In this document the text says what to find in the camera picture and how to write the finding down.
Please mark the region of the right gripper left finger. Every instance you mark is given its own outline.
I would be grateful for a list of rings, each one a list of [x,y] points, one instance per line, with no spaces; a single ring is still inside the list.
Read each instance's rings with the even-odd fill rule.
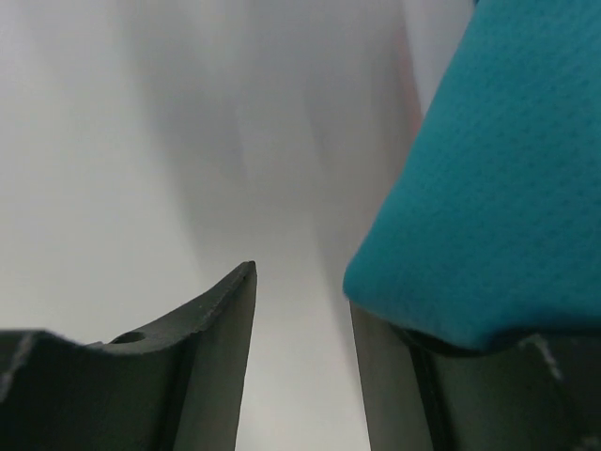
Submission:
[[[5,450],[232,450],[257,274],[213,288],[108,343],[1,334]]]

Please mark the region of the teal t-shirt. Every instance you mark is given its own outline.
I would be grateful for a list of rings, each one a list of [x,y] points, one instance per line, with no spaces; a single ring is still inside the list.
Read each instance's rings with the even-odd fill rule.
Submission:
[[[476,6],[343,290],[463,349],[599,327],[598,2]]]

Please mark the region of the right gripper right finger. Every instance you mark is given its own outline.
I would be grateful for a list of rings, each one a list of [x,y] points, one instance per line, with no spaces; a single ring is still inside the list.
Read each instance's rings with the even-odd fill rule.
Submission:
[[[600,334],[471,353],[351,311],[375,450],[596,450]]]

